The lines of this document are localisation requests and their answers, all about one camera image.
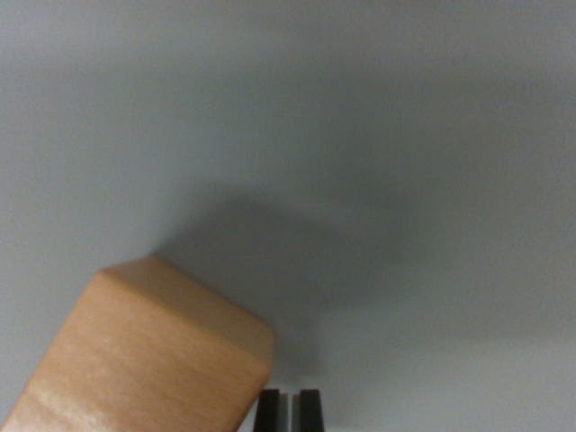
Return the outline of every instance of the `gray surface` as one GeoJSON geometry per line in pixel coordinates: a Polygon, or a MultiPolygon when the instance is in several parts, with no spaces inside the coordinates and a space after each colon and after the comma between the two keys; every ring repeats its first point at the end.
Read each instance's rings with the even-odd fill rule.
{"type": "Polygon", "coordinates": [[[1,8],[0,418],[159,251],[328,430],[573,429],[572,3],[1,8]]]}

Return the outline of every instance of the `light wood block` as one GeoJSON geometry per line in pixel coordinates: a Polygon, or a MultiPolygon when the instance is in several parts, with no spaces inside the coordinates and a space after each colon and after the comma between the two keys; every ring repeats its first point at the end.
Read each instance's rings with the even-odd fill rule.
{"type": "Polygon", "coordinates": [[[155,257],[100,271],[3,432],[232,432],[271,371],[274,335],[155,257]]]}

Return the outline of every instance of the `white wall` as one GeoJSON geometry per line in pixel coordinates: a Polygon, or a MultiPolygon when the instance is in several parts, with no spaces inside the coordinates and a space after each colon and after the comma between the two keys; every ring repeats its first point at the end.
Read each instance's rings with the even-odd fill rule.
{"type": "Polygon", "coordinates": [[[156,250],[328,430],[573,430],[572,4],[1,8],[0,418],[156,250]]]}

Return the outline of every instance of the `gray background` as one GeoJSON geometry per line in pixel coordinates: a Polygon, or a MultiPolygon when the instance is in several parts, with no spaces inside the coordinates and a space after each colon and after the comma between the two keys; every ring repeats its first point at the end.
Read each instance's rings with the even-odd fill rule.
{"type": "Polygon", "coordinates": [[[575,23],[0,5],[0,419],[94,271],[156,251],[274,324],[329,431],[574,430],[575,23]]]}

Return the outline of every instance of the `wooden block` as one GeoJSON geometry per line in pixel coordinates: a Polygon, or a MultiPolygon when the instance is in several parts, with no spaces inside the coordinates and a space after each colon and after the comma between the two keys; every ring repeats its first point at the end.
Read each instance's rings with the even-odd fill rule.
{"type": "Polygon", "coordinates": [[[268,380],[262,321],[164,261],[100,271],[3,432],[235,431],[268,380]]]}

